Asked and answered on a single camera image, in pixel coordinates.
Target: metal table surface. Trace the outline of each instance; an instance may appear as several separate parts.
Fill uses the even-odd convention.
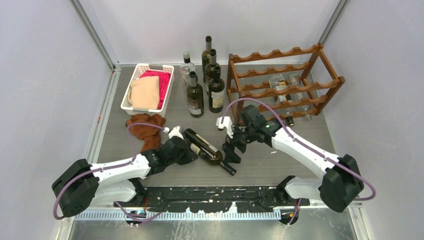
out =
[[[266,69],[268,65],[240,65],[237,71],[246,72],[250,68],[258,70]],[[110,115],[107,121],[98,163],[109,163],[116,160],[130,158],[132,148],[129,143],[125,122],[130,119],[121,109],[121,102],[132,77],[134,66],[123,67],[117,83],[116,93],[112,102]],[[205,113],[200,118],[191,117],[187,107],[187,100],[181,84],[179,67],[175,66],[175,82],[172,87],[169,103],[166,110],[165,126],[173,128],[181,125],[183,128],[192,128],[201,136],[205,137],[217,148],[225,141],[226,133],[218,131],[215,123],[221,113],[212,113],[205,105]],[[227,78],[227,66],[222,66],[221,75]],[[269,79],[268,76],[250,78],[261,83]],[[202,77],[199,82],[204,87]],[[224,106],[228,105],[225,97]],[[317,145],[318,147],[334,152],[333,143],[327,128],[324,116],[313,116],[311,121],[303,118],[295,118],[295,126],[292,128],[297,134]],[[141,149],[143,141],[133,137],[135,144]],[[162,133],[164,143],[168,136]],[[210,166],[205,161],[198,159],[190,164],[179,166],[171,165],[163,173],[149,176],[143,181],[146,186],[252,186],[252,185],[277,185],[286,176],[295,175],[302,178],[315,178],[316,176],[304,165],[293,159],[284,152],[270,148],[266,144],[252,143],[247,146],[247,151],[241,156],[240,164],[232,164],[237,170],[234,176],[229,175],[219,166]]]
[[[240,65],[237,71],[265,69],[268,65]],[[98,163],[108,163],[131,157],[132,149],[126,135],[125,122],[130,116],[120,108],[121,101],[134,71],[134,66],[121,69],[116,93],[102,139]],[[227,66],[222,66],[222,76],[227,76]],[[225,132],[217,131],[215,122],[222,113],[211,113],[205,107],[201,118],[193,118],[187,110],[184,90],[180,82],[181,74],[175,66],[175,82],[172,87],[166,110],[167,127],[181,125],[192,128],[213,145],[220,148]],[[248,83],[261,83],[268,76],[256,77]],[[333,144],[324,116],[313,116],[311,121],[295,118],[293,130],[318,147],[334,152]],[[131,136],[141,149],[143,141]],[[164,143],[168,136],[162,133]],[[303,178],[316,176],[291,156],[275,151],[265,144],[252,143],[241,155],[240,164],[232,164],[237,170],[235,176],[217,166],[210,166],[198,159],[190,164],[172,165],[164,172],[149,176],[143,181],[145,186],[275,186],[288,175]],[[123,220],[78,220],[73,221],[69,239],[71,240],[116,240],[116,239],[169,239],[169,240],[214,240],[214,239],[357,239],[349,211],[336,213],[328,208],[303,208],[298,222],[285,228],[277,220],[198,220],[198,221],[153,221],[140,227],[129,228]]]

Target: beige towel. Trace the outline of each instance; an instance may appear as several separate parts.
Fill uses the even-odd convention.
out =
[[[131,82],[128,102],[135,109],[158,109],[159,76],[145,76]]]

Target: wooden wine rack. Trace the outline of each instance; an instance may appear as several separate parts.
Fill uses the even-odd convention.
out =
[[[336,71],[334,70],[331,63],[329,62],[327,56],[324,54],[323,47],[324,45],[322,43],[318,43],[304,50],[301,49],[300,47],[294,47],[290,51],[286,51],[286,52],[282,52],[280,50],[273,50],[272,52],[266,55],[262,55],[259,52],[254,52],[248,57],[240,57],[238,55],[229,54],[228,75],[227,75],[227,82],[226,82],[226,90],[227,90],[229,101],[232,102],[234,100],[232,95],[234,93],[238,93],[238,98],[261,99],[261,98],[267,98],[267,97],[277,97],[279,95],[307,92],[309,98],[305,97],[302,100],[299,100],[296,102],[283,101],[279,104],[271,105],[270,107],[274,110],[297,107],[302,105],[313,105],[314,107],[307,112],[294,111],[289,115],[279,114],[280,117],[282,118],[285,118],[288,116],[292,116],[293,118],[300,118],[308,114],[310,115],[320,114],[323,108],[327,105],[327,103],[331,100],[331,98],[336,94],[336,92],[340,89],[340,87],[345,82],[344,77],[337,75]],[[265,60],[265,59],[290,57],[290,56],[303,55],[303,54],[312,54],[312,56],[310,57],[309,61],[305,62],[302,65],[295,66],[295,65],[289,64],[282,68],[274,68],[271,66],[264,71],[257,71],[255,69],[250,69],[249,71],[245,73],[238,73],[236,71],[235,64]],[[309,73],[311,72],[311,69],[314,66],[315,62],[317,61],[318,57],[324,63],[324,66],[328,70],[328,73],[330,74],[332,81],[328,83],[324,83],[324,84],[321,84],[318,82],[313,82],[311,84],[308,84],[308,81],[306,79]],[[300,79],[303,84],[302,87],[297,87],[292,85],[283,90],[274,90],[273,88],[270,87],[270,83],[268,81],[264,81],[263,83],[260,83],[260,84],[248,83],[245,85],[242,85],[240,81],[240,78],[279,74],[279,73],[286,73],[286,72],[292,72],[292,71],[298,71],[298,70],[303,70],[303,73],[300,76]],[[232,80],[235,81],[235,86],[232,86]],[[260,90],[260,89],[264,89],[264,90],[260,93],[251,92],[252,90]],[[315,97],[313,91],[321,90],[321,89],[328,89],[328,91],[325,95],[322,95],[320,97]],[[243,108],[244,108],[244,101],[239,101],[237,102],[237,106],[235,105],[232,106],[231,110],[232,110],[232,114],[234,116],[236,123],[242,123],[240,121],[240,113],[243,110]],[[268,109],[263,105],[258,106],[258,109],[260,112],[268,111]]]

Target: clear glass bottle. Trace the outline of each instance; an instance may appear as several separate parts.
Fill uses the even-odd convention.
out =
[[[205,68],[209,63],[209,59],[211,57],[211,49],[212,49],[212,37],[206,36],[206,50],[204,50],[201,54],[201,71],[203,72],[203,82],[206,83],[205,78]]]
[[[181,72],[181,82],[184,92],[187,94],[187,86],[190,85],[190,72],[196,72],[196,66],[190,61],[190,53],[185,51],[182,56],[184,57],[184,63],[179,66]]]
[[[221,79],[221,67],[213,67],[213,80],[209,81],[209,110],[219,113],[224,107],[225,82]]]
[[[271,88],[273,88],[276,91],[279,90],[284,90],[288,87],[288,84],[284,78],[284,76],[282,74],[278,74],[275,76],[272,76],[271,79],[269,80],[269,86]],[[273,104],[279,104],[281,102],[284,101],[291,101],[292,99],[290,98],[290,95],[279,95],[277,97],[270,97],[271,99],[271,103]],[[290,113],[292,113],[294,110],[292,107],[287,107],[287,108],[282,108],[282,109],[278,109],[277,113],[283,114],[283,115],[289,115]],[[285,118],[285,123],[287,126],[289,127],[293,127],[295,125],[295,121],[293,120],[292,116],[288,116]]]
[[[187,87],[188,111],[195,118],[200,118],[205,113],[203,102],[203,88],[198,84],[198,75],[190,72],[190,85]]]
[[[304,85],[301,82],[301,76],[299,76],[299,74],[292,74],[289,75],[288,78],[290,79],[290,85],[293,86],[297,86],[297,87],[303,87]],[[298,93],[292,93],[290,94],[291,99],[293,100],[293,102],[297,102],[302,100],[303,98],[306,98],[306,92],[298,92]],[[302,106],[298,106],[298,109],[302,112],[307,112],[310,110],[310,106],[309,105],[302,105]],[[307,114],[304,116],[304,119],[306,121],[309,121],[312,119],[312,116],[310,114]]]
[[[215,49],[210,50],[209,63],[204,68],[204,74],[206,78],[206,94],[209,96],[209,83],[214,78],[214,67],[219,66],[217,63],[217,51]]]

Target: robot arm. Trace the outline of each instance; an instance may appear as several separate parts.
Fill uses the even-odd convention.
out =
[[[98,206],[117,202],[138,204],[144,200],[144,188],[140,180],[161,173],[169,165],[185,165],[197,159],[197,155],[187,146],[177,126],[169,132],[169,139],[158,149],[137,154],[131,164],[108,169],[111,166],[126,164],[127,158],[109,163],[89,164],[86,159],[74,162],[51,186],[56,197],[64,186],[75,176],[95,169],[108,169],[90,173],[70,185],[60,199],[63,216],[75,216],[89,206]]]
[[[290,128],[284,129],[275,118],[266,121],[253,105],[247,106],[240,116],[245,127],[233,125],[229,116],[225,116],[224,119],[220,117],[216,121],[218,130],[226,129],[227,131],[225,143],[222,145],[225,152],[224,162],[240,163],[240,157],[234,153],[235,148],[244,153],[246,145],[249,143],[255,141],[265,143],[289,154],[317,176],[314,179],[288,176],[277,186],[278,189],[293,199],[305,198],[323,201],[330,209],[339,213],[343,212],[364,189],[362,181],[326,160],[330,158],[360,175],[358,165],[353,157],[349,155],[340,157],[320,149]],[[324,157],[312,150],[322,153]]]

